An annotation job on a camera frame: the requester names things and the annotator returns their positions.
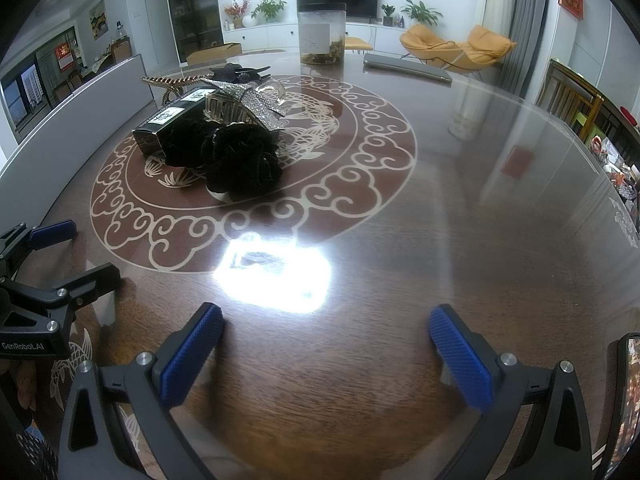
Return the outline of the grey laptop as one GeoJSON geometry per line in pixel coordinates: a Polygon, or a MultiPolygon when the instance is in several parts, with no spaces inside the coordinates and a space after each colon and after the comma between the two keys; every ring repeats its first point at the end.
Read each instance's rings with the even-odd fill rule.
{"type": "Polygon", "coordinates": [[[391,70],[392,72],[396,73],[431,79],[434,81],[442,82],[443,84],[452,83],[452,79],[448,75],[446,70],[432,67],[420,62],[407,61],[404,58],[391,58],[390,56],[368,52],[363,55],[363,65],[370,68],[391,70]]]}

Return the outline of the black feather hair clip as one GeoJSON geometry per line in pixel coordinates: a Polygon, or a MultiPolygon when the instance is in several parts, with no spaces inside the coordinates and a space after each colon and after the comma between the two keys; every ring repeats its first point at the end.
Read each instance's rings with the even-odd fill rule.
{"type": "Polygon", "coordinates": [[[269,66],[250,68],[236,63],[227,63],[221,67],[211,67],[207,77],[216,81],[231,82],[232,84],[251,84],[252,82],[261,84],[270,78],[267,70],[269,70],[269,66]]]}

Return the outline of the small potted plant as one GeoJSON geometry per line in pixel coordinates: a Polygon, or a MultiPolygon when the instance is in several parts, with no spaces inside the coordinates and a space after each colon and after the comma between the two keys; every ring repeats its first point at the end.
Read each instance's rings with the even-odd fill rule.
{"type": "Polygon", "coordinates": [[[396,8],[392,4],[382,4],[381,9],[383,11],[383,25],[393,27],[396,8]]]}

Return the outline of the dark bookshelf cabinet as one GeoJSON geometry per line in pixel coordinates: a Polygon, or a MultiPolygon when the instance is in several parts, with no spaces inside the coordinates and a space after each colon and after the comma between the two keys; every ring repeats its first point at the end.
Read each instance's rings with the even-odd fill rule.
{"type": "Polygon", "coordinates": [[[224,43],[218,0],[168,0],[168,8],[180,63],[224,43]]]}

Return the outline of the orange side table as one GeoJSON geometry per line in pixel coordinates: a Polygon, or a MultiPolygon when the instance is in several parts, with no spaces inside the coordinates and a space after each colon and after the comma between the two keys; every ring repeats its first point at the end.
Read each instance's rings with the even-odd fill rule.
{"type": "Polygon", "coordinates": [[[357,53],[372,51],[373,47],[367,42],[357,37],[345,37],[345,49],[357,53]]]}

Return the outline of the smartphone with red screen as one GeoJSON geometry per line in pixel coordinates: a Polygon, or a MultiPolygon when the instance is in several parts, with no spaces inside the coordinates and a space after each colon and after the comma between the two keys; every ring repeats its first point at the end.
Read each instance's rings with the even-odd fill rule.
{"type": "Polygon", "coordinates": [[[602,478],[613,479],[639,439],[639,333],[617,343],[617,372],[612,422],[602,458],[602,478]]]}

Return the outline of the silver sequin bow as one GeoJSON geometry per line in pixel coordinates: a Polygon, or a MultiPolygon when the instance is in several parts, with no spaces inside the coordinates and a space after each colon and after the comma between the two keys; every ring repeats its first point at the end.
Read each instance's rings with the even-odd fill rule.
{"type": "Polygon", "coordinates": [[[232,84],[202,79],[211,88],[205,98],[204,115],[219,125],[247,124],[270,132],[283,130],[286,121],[281,110],[285,88],[279,81],[268,79],[261,84],[232,84]]]}

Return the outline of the black printed box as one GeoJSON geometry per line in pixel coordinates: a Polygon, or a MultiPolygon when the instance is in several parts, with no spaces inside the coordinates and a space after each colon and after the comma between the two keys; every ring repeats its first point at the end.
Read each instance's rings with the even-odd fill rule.
{"type": "Polygon", "coordinates": [[[198,88],[169,103],[132,130],[145,157],[162,156],[169,166],[195,166],[206,136],[216,127],[205,116],[213,88],[198,88]]]}

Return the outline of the clutter of small items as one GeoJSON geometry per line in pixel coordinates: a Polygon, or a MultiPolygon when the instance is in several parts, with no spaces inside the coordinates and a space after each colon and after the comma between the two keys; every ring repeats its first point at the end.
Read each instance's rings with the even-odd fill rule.
{"type": "Polygon", "coordinates": [[[600,134],[590,136],[587,148],[598,160],[638,229],[639,180],[606,136],[600,134]]]}

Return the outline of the grey curtain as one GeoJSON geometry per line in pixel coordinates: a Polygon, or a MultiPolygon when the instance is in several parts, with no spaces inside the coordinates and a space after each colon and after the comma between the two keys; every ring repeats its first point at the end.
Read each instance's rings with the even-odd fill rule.
{"type": "Polygon", "coordinates": [[[547,0],[515,0],[510,38],[515,47],[504,58],[499,87],[524,98],[532,78],[547,14],[547,0]]]}

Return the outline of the orange lounge chair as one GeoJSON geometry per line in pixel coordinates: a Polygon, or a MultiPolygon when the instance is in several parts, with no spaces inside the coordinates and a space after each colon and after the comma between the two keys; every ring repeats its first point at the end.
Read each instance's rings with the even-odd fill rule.
{"type": "Polygon", "coordinates": [[[465,42],[445,40],[423,24],[416,24],[400,35],[406,51],[428,66],[482,78],[482,71],[500,65],[516,47],[516,42],[475,25],[465,42]]]}

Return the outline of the wooden dining chair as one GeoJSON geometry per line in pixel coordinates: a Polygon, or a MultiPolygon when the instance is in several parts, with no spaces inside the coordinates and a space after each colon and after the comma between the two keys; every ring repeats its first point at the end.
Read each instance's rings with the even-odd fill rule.
{"type": "Polygon", "coordinates": [[[639,131],[622,109],[557,58],[548,62],[536,105],[565,122],[582,142],[593,133],[618,142],[621,152],[639,146],[639,131]]]}

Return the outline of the green potted plant left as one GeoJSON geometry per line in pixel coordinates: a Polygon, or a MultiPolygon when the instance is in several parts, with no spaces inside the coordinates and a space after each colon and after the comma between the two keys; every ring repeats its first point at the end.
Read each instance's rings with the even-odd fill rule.
{"type": "Polygon", "coordinates": [[[275,23],[287,5],[285,0],[262,0],[252,11],[252,18],[261,16],[266,23],[275,23]]]}

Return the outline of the white tv cabinet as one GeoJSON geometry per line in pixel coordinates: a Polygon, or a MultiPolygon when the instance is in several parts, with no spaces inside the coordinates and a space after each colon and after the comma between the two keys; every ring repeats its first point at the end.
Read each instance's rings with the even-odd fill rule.
{"type": "Polygon", "coordinates": [[[343,39],[343,44],[351,39],[354,50],[363,52],[366,44],[373,52],[404,56],[408,51],[400,42],[405,29],[382,25],[347,23],[345,32],[331,32],[329,25],[302,25],[297,23],[276,23],[241,27],[224,31],[224,41],[240,44],[243,52],[299,49],[311,47],[312,53],[329,51],[331,44],[343,39]]]}

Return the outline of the large white cardboard box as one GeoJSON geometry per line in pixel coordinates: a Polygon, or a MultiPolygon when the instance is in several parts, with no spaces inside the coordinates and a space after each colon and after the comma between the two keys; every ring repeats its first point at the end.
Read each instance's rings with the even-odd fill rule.
{"type": "Polygon", "coordinates": [[[1,169],[1,229],[36,226],[68,182],[122,125],[152,101],[139,55],[74,91],[47,114],[1,169]]]}

